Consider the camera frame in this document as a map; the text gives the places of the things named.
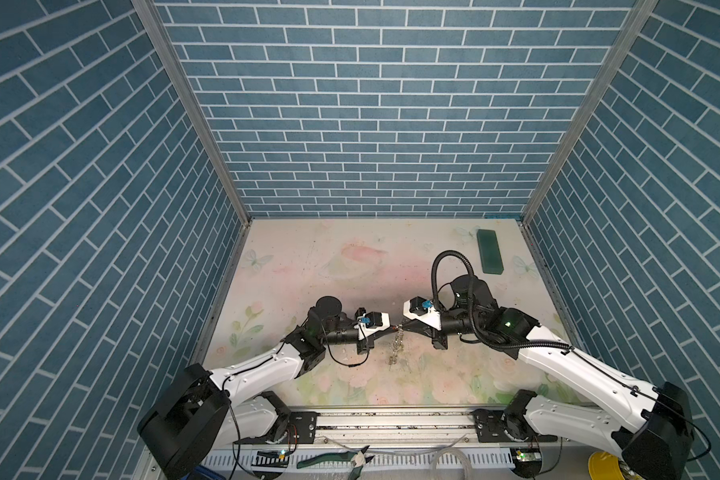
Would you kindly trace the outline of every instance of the floral tabletop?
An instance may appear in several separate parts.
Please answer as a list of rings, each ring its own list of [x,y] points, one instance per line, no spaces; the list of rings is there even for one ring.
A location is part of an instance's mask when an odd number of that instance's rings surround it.
[[[497,233],[500,275],[480,271],[479,229]],[[568,338],[514,220],[255,220],[204,366],[227,366],[272,348],[324,295],[337,297],[349,315],[364,306],[401,322],[403,302],[432,296],[430,269],[442,250],[466,255],[500,305],[519,308]],[[438,284],[463,273],[458,260],[446,258]],[[452,298],[445,287],[443,303]],[[552,376],[486,346],[452,337],[448,350],[435,350],[430,339],[406,332],[395,352],[394,337],[377,340],[360,367],[326,356],[274,390],[290,406],[506,404],[518,389],[581,401]],[[332,353],[345,363],[365,358],[349,345],[333,346]]]

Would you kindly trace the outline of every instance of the metal rail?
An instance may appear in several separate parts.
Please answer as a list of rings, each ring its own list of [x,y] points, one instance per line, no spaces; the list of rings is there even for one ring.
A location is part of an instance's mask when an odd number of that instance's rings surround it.
[[[626,16],[614,45],[608,50],[600,70],[597,71],[589,90],[586,91],[581,106],[576,110],[568,130],[560,139],[547,170],[539,178],[536,190],[534,190],[525,208],[523,208],[521,218],[524,224],[530,222],[536,215],[544,196],[547,195],[557,174],[563,169],[565,162],[568,161],[568,155],[574,149],[576,142],[579,141],[586,124],[592,118],[592,114],[595,112],[600,100],[603,99],[608,85],[614,80],[616,72],[619,71],[624,58],[626,58],[626,54],[630,52],[632,44],[637,39],[637,35],[643,29],[643,25],[647,22],[657,3],[658,0],[636,0],[632,10]]]
[[[232,278],[235,275],[235,270],[237,270],[237,265],[240,263],[240,257],[242,256],[242,251],[246,246],[246,240],[248,239],[250,229],[250,224],[243,225],[240,228],[240,232],[237,234],[237,238],[235,238],[235,248],[232,250],[230,260],[227,262],[226,268],[224,269],[224,276],[221,278],[219,288],[216,290],[216,296],[213,298],[211,310],[208,312],[208,317],[202,325],[200,335],[197,337],[197,344],[192,352],[190,365],[193,363],[202,363],[206,359],[208,346],[213,338],[213,332],[216,330],[216,324],[219,322],[219,316],[221,315],[222,308],[224,307],[226,295],[230,291],[230,285],[232,284]]]
[[[179,100],[181,100],[182,105],[184,105],[186,114],[190,118],[197,137],[200,139],[213,169],[221,180],[221,185],[224,187],[227,197],[230,198],[232,206],[235,208],[235,212],[237,212],[243,225],[247,226],[251,221],[251,217],[242,202],[240,194],[237,192],[237,188],[235,188],[230,169],[226,166],[219,145],[213,138],[206,116],[203,114],[200,103],[197,101],[197,97],[190,86],[190,81],[187,79],[186,72],[184,72],[184,68],[181,66],[179,56],[176,54],[176,50],[173,49],[173,44],[168,37],[168,32],[165,25],[163,25],[163,21],[160,19],[160,14],[157,11],[154,0],[133,0],[133,4],[136,14],[139,15],[139,20],[141,20],[141,23],[144,25],[146,35],[152,41],[155,52],[157,52],[157,56],[160,57],[160,61],[163,63],[168,78],[176,90],[176,93],[179,95]]]
[[[536,263],[536,269],[539,272],[539,276],[544,282],[544,285],[547,287],[547,292],[549,292],[550,294],[552,304],[557,310],[557,314],[560,315],[560,322],[563,323],[563,329],[568,334],[570,344],[575,346],[576,348],[583,349],[584,342],[581,340],[581,335],[576,329],[576,324],[574,323],[574,316],[570,312],[568,305],[566,305],[565,301],[563,300],[563,296],[560,294],[560,288],[558,287],[557,282],[552,276],[552,272],[547,266],[544,255],[541,253],[541,250],[539,250],[536,237],[534,236],[533,232],[530,231],[530,227],[526,224],[520,224],[520,232],[525,239],[525,244],[528,246],[530,256],[534,259],[534,262]]]

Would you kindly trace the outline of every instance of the wire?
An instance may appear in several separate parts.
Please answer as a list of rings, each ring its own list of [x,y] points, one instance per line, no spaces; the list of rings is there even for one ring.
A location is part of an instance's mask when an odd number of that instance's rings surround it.
[[[708,455],[708,454],[710,453],[710,451],[712,450],[712,443],[711,443],[711,441],[710,441],[710,437],[706,436],[706,434],[704,433],[704,431],[701,430],[701,429],[700,429],[695,423],[693,423],[691,420],[689,420],[688,418],[682,416],[681,414],[679,414],[679,413],[677,412],[677,410],[675,410],[674,408],[668,406],[667,404],[665,404],[664,402],[662,402],[662,401],[659,400],[658,398],[653,398],[653,397],[650,396],[650,395],[646,395],[645,393],[643,393],[643,392],[641,392],[639,389],[637,389],[636,386],[629,386],[629,385],[627,385],[626,383],[622,382],[621,380],[615,378],[614,376],[612,376],[611,374],[609,374],[609,373],[606,372],[605,370],[599,368],[597,365],[595,365],[594,363],[592,363],[592,362],[590,362],[589,360],[587,360],[586,358],[584,358],[581,354],[579,354],[576,350],[574,350],[573,347],[570,348],[570,352],[573,353],[574,355],[576,355],[577,357],[579,357],[582,361],[584,361],[584,363],[586,363],[587,365],[591,366],[592,368],[594,368],[594,369],[597,370],[598,372],[602,373],[603,375],[605,375],[605,376],[608,377],[609,379],[615,381],[616,383],[618,383],[619,385],[621,385],[621,386],[624,387],[625,389],[629,389],[629,390],[631,390],[632,393],[634,393],[634,394],[642,395],[642,396],[644,396],[645,398],[648,398],[649,400],[653,400],[654,402],[658,403],[658,404],[661,405],[662,407],[664,407],[664,408],[666,408],[667,410],[669,410],[670,412],[672,412],[672,414],[674,414],[675,416],[677,416],[678,418],[680,418],[681,420],[683,420],[684,422],[686,422],[688,425],[690,425],[691,427],[695,428],[695,429],[701,434],[701,436],[704,437],[704,442],[706,443],[706,448],[705,448],[704,451],[701,452],[699,455],[697,455],[697,456],[695,456],[695,457],[688,458],[688,459],[686,460],[686,462],[692,462],[693,460],[698,460],[699,458],[704,457],[704,456],[706,456],[706,455]]]
[[[225,392],[225,391],[226,391],[226,390],[224,390],[224,385],[226,384],[227,380],[231,379],[232,377],[233,377],[233,376],[230,375],[230,376],[228,376],[227,378],[225,378],[223,382],[221,382],[221,390],[222,390],[222,392]],[[237,444],[237,454],[235,454],[235,446],[232,446],[232,456],[233,456],[234,459],[235,459],[235,465],[232,466],[232,473],[230,474],[230,476],[228,477],[228,479],[229,479],[229,480],[232,480],[232,476],[235,475],[235,471],[237,470],[237,467],[238,467],[238,466],[240,466],[240,469],[243,470],[243,471],[244,471],[245,473],[247,473],[248,475],[251,475],[252,477],[258,479],[259,477],[257,477],[253,472],[251,472],[250,470],[248,470],[248,469],[245,468],[244,466],[240,465],[240,448],[241,448],[241,447],[240,447],[240,425],[238,425],[238,423],[237,423],[237,417],[235,417],[235,411],[232,410],[232,400],[231,400],[231,398],[229,397],[229,394],[227,394],[227,395],[225,396],[225,398],[226,398],[227,405],[230,407],[230,414],[232,415],[232,420],[235,422],[235,430],[237,430],[237,441],[238,441],[238,444]]]
[[[320,322],[320,327],[322,327],[322,333],[323,333],[323,335],[328,336],[328,333],[326,332],[326,326],[323,325],[322,322]],[[359,323],[358,323],[358,330],[360,330],[360,333],[362,333],[363,340],[367,340],[368,338],[365,336],[365,332],[362,330],[362,327],[359,325]],[[336,357],[333,356],[333,352],[331,351],[331,344],[330,344],[330,343],[326,343],[326,347],[328,348],[328,354],[331,356],[331,358],[333,359],[334,362],[336,362],[336,363],[339,364],[339,365],[348,366],[348,367],[351,368],[351,369],[352,369],[352,368],[355,368],[356,366],[360,366],[360,365],[362,365],[363,363],[367,362],[367,361],[368,361],[368,358],[371,356],[371,349],[368,347],[367,342],[366,342],[366,345],[365,345],[365,360],[363,360],[363,361],[360,362],[360,363],[343,363],[343,362],[340,362],[339,360],[336,360]]]
[[[459,443],[461,440],[464,440],[467,436],[462,435],[460,438],[456,438],[453,442],[451,442],[449,445],[446,445],[445,447],[435,447],[435,448],[427,448],[426,450],[417,450],[416,452],[406,452],[406,453],[400,453],[400,452],[390,452],[389,450],[375,450],[375,449],[368,449],[365,451],[365,453],[372,453],[374,455],[388,455],[388,456],[394,456],[394,457],[414,457],[418,455],[427,455],[430,453],[437,453],[441,450],[444,450],[446,448],[450,448],[457,443]],[[336,440],[328,437],[324,437],[324,439],[328,440],[330,443],[334,445],[338,445],[345,450],[349,450],[350,452],[357,452],[358,450],[356,448],[347,447],[343,443],[336,442]]]
[[[280,438],[278,438],[277,440],[265,440],[264,443],[266,443],[267,445],[281,445],[280,442],[282,442],[286,435],[288,435],[288,432],[283,432],[282,435],[280,435]]]
[[[415,330],[409,329],[408,327],[410,325],[414,325],[416,327]],[[400,325],[398,325],[398,330],[402,330],[403,332],[411,332],[411,333],[418,333],[419,335],[426,336],[427,338],[432,338],[432,335],[427,331],[431,329],[429,325],[426,325],[425,323],[421,322],[420,320],[409,320],[407,322],[403,322]]]
[[[446,285],[451,285],[451,282],[443,283],[442,285],[440,285],[440,288],[438,288],[438,294],[440,294],[440,290],[442,290]]]
[[[293,452],[290,452],[288,455],[296,453],[296,449],[298,448],[298,431],[295,425],[291,425],[291,427],[293,427]]]
[[[459,334],[458,340],[462,343],[482,343],[480,339],[466,340],[461,334]]]
[[[267,363],[268,361],[272,360],[272,358],[274,358],[274,356],[276,356],[278,353],[280,353],[280,351],[282,350],[282,348],[283,348],[284,346],[286,346],[286,342],[285,342],[285,341],[283,341],[282,343],[280,343],[280,348],[277,349],[277,352],[275,352],[275,355],[269,356],[269,358],[267,358],[267,359],[264,360],[263,362],[259,363],[259,365],[257,365],[257,366],[252,366],[252,367],[247,368],[247,369],[245,369],[245,370],[240,370],[239,372],[234,372],[233,374],[231,374],[230,376],[228,376],[226,379],[224,379],[224,382],[226,382],[226,380],[229,379],[229,378],[231,378],[231,377],[234,377],[234,376],[236,376],[236,375],[240,375],[241,373],[250,372],[251,370],[258,369],[260,366],[262,366],[262,365],[264,365],[265,363]]]
[[[467,454],[462,452],[460,449],[453,447],[442,448],[432,457],[432,465],[429,467],[429,477],[432,480],[442,480],[442,477],[438,472],[438,460],[445,454],[458,458],[461,462],[461,466],[464,468],[464,480],[472,480],[472,462],[470,462]]]
[[[539,453],[541,453],[541,445],[539,444],[539,439],[538,439],[538,437],[537,437],[536,435],[534,435],[533,440],[536,440],[536,446],[539,448]],[[534,446],[533,441],[531,441],[530,446],[531,446],[531,447]],[[561,459],[562,457],[563,457],[563,437],[560,437],[560,451],[557,453],[557,460],[554,461],[554,465],[551,466],[551,467],[549,467],[549,468],[547,468],[546,470],[542,470],[541,472],[538,472],[536,475],[532,475],[533,479],[536,480],[536,477],[537,477],[538,475],[542,475],[542,474],[545,474],[545,473],[552,472],[552,471],[555,469],[555,467],[557,467],[557,464],[560,463],[560,459]]]

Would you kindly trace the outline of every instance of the yellow tape roll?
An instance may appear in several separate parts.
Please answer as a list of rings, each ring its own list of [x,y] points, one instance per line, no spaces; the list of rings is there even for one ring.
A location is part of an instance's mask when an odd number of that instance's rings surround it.
[[[593,453],[590,456],[589,470],[592,480],[624,480],[619,468],[619,459],[609,453]]]

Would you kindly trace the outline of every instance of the aluminum frame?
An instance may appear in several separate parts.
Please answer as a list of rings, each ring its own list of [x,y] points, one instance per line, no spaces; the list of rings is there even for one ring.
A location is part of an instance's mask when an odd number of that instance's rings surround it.
[[[230,286],[232,284],[232,278],[235,276],[237,266],[240,264],[240,257],[242,257],[242,251],[245,249],[246,241],[248,240],[248,233],[251,231],[251,225],[243,225],[240,228],[240,232],[235,238],[235,248],[232,250],[230,260],[226,264],[224,269],[224,276],[219,283],[219,288],[216,290],[216,296],[213,298],[211,310],[208,312],[208,318],[202,325],[202,330],[197,337],[197,344],[194,351],[192,351],[192,357],[190,357],[190,364],[202,363],[208,353],[208,346],[213,338],[213,332],[216,330],[216,324],[219,322],[219,316],[221,310],[224,307],[224,301],[226,300],[227,293],[230,292]]]
[[[552,187],[554,179],[568,161],[568,155],[570,155],[570,152],[574,149],[576,142],[579,141],[586,124],[590,121],[590,118],[592,118],[610,82],[614,80],[616,72],[619,71],[622,62],[624,62],[624,58],[626,58],[626,54],[630,52],[632,44],[637,40],[637,35],[640,33],[640,30],[643,29],[643,26],[648,21],[648,17],[653,12],[657,3],[658,0],[635,1],[635,5],[626,16],[624,24],[618,36],[616,36],[614,45],[608,49],[608,53],[600,66],[600,70],[597,71],[597,75],[595,75],[589,89],[586,91],[581,106],[578,107],[574,117],[571,119],[568,130],[566,130],[560,142],[557,144],[557,149],[552,155],[546,171],[541,175],[541,178],[539,178],[538,186],[523,208],[523,213],[521,214],[523,222],[530,222],[536,215],[539,206],[541,206],[541,202]]]
[[[200,102],[197,101],[197,97],[190,86],[190,81],[181,66],[176,50],[173,48],[168,31],[163,25],[163,20],[160,18],[154,0],[132,0],[132,3],[136,14],[139,15],[139,20],[144,25],[146,35],[152,41],[155,52],[157,52],[157,56],[160,57],[160,61],[163,63],[168,79],[170,79],[176,94],[179,95],[179,100],[184,105],[197,137],[208,154],[208,159],[216,171],[216,175],[221,180],[221,185],[224,187],[227,197],[230,198],[232,206],[235,208],[235,212],[237,212],[243,225],[249,225],[251,216],[235,187],[230,169],[226,166],[219,145],[214,139],[213,133],[211,133],[208,120],[206,120],[206,116],[200,108]]]
[[[341,447],[326,440],[330,438],[348,446],[372,445],[374,448],[420,450],[450,445],[462,449],[492,447],[528,447],[528,442],[478,442],[471,412],[476,408],[504,409],[505,405],[470,406],[366,406],[366,407],[292,407],[293,411],[309,410],[318,413],[315,443],[310,449],[327,451]],[[540,447],[552,452],[559,441],[541,442]],[[585,447],[578,442],[563,441],[563,448]],[[243,445],[242,450],[258,448]],[[158,480],[165,476],[145,449],[145,455],[134,473],[134,480]]]
[[[550,294],[552,304],[557,310],[557,314],[560,315],[560,321],[563,323],[563,328],[568,334],[570,343],[576,348],[585,351],[586,349],[583,348],[584,342],[581,340],[581,336],[573,320],[574,316],[570,312],[568,305],[566,305],[565,301],[563,300],[563,296],[560,294],[560,288],[557,286],[557,282],[555,281],[554,277],[552,276],[552,272],[547,266],[547,261],[544,259],[544,255],[537,247],[538,243],[536,241],[536,237],[530,231],[530,228],[527,224],[523,222],[518,222],[518,225],[520,227],[520,232],[525,239],[525,244],[528,246],[530,256],[534,259],[534,263],[536,263],[536,269],[539,272],[539,276],[544,282],[544,286],[547,287],[547,292]]]

